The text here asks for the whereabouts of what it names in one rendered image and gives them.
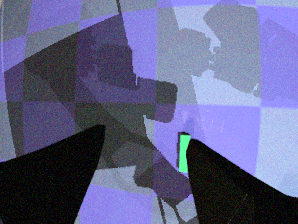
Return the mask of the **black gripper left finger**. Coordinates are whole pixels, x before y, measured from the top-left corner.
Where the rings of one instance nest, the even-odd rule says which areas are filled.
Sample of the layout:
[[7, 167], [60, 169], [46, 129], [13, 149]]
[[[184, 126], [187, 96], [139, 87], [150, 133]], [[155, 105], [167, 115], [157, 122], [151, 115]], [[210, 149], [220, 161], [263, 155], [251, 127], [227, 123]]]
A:
[[105, 140], [94, 125], [0, 163], [0, 224], [74, 224]]

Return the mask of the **green rectangular post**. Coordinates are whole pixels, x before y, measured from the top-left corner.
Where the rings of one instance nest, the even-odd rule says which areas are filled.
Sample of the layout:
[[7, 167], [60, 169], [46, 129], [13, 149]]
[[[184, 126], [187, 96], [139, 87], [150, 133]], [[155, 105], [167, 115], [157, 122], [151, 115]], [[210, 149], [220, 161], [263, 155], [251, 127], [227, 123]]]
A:
[[180, 147], [180, 172], [188, 172], [188, 165], [186, 165], [186, 147], [190, 140], [190, 135], [181, 135], [181, 147]]

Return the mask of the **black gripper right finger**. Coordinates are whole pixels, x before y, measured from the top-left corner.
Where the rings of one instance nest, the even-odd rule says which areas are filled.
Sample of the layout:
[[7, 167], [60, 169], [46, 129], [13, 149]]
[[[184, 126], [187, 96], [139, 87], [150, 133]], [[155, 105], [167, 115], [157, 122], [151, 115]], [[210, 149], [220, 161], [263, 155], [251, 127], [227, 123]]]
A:
[[198, 224], [298, 224], [298, 197], [279, 192], [198, 139], [186, 147]]

